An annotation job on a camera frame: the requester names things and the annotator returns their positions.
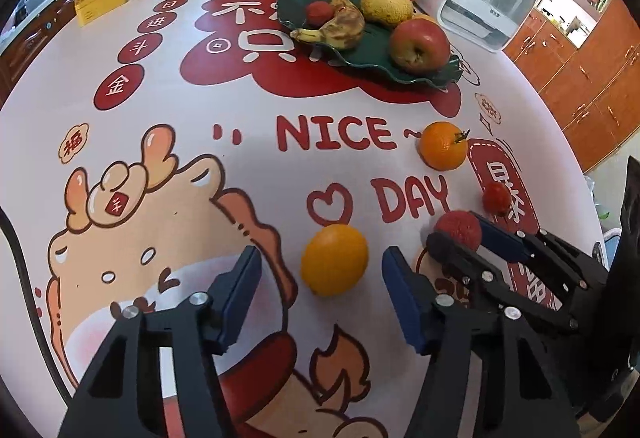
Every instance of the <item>leaf-shaped plate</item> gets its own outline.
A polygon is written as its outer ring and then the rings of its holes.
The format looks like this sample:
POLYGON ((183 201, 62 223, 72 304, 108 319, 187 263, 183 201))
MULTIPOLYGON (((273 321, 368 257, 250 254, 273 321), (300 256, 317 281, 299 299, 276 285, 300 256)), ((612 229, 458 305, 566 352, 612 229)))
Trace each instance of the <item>leaf-shaped plate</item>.
MULTIPOLYGON (((305 8, 314 1, 331 0, 278 0, 278 20, 281 24, 291 30, 304 28, 306 21, 305 8)), ((360 0, 349 0, 355 6, 360 7, 360 0)), ((414 84, 416 82, 426 82, 434 88, 444 90, 451 82, 458 82, 462 76, 460 69, 460 58, 452 54, 449 62, 442 68, 423 77, 411 75, 395 66, 389 57, 386 46, 388 45, 391 32, 382 26, 367 23, 364 36, 360 43, 350 50, 338 51, 325 43, 315 43, 317 46, 325 47, 346 64, 354 68, 375 68, 384 72, 395 82, 400 84, 414 84)))

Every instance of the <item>cartoon horn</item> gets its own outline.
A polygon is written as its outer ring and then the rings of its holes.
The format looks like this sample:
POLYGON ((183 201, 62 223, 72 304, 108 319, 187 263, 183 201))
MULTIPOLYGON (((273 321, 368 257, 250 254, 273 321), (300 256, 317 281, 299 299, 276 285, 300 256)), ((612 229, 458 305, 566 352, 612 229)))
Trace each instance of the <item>cartoon horn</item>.
POLYGON ((86 199, 89 189, 86 182, 86 171, 79 167, 71 173, 65 187, 65 205, 69 214, 66 226, 71 232, 82 232, 91 222, 86 212, 86 199))
POLYGON ((142 137, 142 163, 149 175, 147 191, 161 187, 178 167, 178 157, 172 154, 175 131, 167 124, 149 128, 142 137))

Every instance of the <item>red circle with chinese character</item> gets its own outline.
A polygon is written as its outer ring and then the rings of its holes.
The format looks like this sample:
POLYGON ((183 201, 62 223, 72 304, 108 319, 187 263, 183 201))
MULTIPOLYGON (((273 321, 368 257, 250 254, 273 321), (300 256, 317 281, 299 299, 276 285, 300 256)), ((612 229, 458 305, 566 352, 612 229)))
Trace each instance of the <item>red circle with chinese character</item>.
POLYGON ((101 111, 119 106, 133 95, 144 76, 145 69, 139 64, 129 64, 110 73, 95 92, 94 106, 101 111))
POLYGON ((189 0, 164 0, 159 2, 154 7, 154 12, 168 12, 169 10, 175 10, 181 7, 189 0))
POLYGON ((145 33, 129 41, 124 45, 120 53, 118 53, 118 62, 120 64, 129 64, 144 59, 160 46, 162 42, 162 34, 145 33))
POLYGON ((178 15, 175 12, 162 12, 162 14, 152 15, 138 25, 138 32, 155 32, 174 22, 176 17, 178 17, 178 15))

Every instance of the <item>red fruit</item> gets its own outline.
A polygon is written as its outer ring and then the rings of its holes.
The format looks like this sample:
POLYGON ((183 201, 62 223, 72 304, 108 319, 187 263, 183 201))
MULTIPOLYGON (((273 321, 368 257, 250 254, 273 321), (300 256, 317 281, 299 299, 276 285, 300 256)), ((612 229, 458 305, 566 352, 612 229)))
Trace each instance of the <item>red fruit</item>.
POLYGON ((417 18, 396 26, 389 37, 388 50, 404 71, 425 75, 449 62, 451 44, 439 25, 417 18))
POLYGON ((458 243, 476 251, 482 242, 480 222, 471 212, 449 211, 441 215, 434 230, 449 234, 458 243))
POLYGON ((502 182, 488 183, 482 193, 482 206, 489 214, 506 216, 511 210, 511 191, 502 182))
POLYGON ((314 1, 306 8, 306 23, 309 26, 320 28, 327 21, 334 17, 334 8, 326 1, 314 1))

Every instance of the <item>cartoon flame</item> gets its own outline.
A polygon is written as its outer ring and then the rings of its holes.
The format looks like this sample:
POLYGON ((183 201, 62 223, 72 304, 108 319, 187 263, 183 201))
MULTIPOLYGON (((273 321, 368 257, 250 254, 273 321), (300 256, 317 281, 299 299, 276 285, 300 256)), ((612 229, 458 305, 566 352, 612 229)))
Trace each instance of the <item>cartoon flame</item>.
POLYGON ((328 395, 344 384, 348 389, 345 401, 358 402, 371 389, 368 376, 369 357, 363 345, 334 325, 334 335, 326 351, 316 348, 311 355, 309 377, 314 387, 322 395, 328 395))

